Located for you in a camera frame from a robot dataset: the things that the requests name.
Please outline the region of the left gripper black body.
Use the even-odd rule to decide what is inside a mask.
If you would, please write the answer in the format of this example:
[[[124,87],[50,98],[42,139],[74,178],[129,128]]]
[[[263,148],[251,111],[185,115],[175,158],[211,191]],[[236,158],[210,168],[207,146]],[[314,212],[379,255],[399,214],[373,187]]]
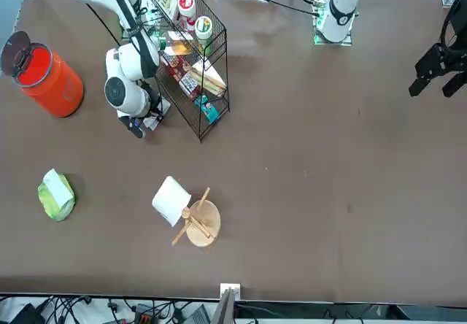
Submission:
[[[466,64],[466,0],[455,0],[440,35],[441,69],[458,71]]]

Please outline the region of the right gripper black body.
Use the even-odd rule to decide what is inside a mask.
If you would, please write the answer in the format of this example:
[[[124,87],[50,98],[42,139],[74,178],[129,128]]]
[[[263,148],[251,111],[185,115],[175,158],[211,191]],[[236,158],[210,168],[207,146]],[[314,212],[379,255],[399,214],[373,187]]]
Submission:
[[[120,116],[120,122],[130,131],[136,138],[143,139],[145,131],[141,129],[143,119],[141,117],[132,117],[128,115]]]

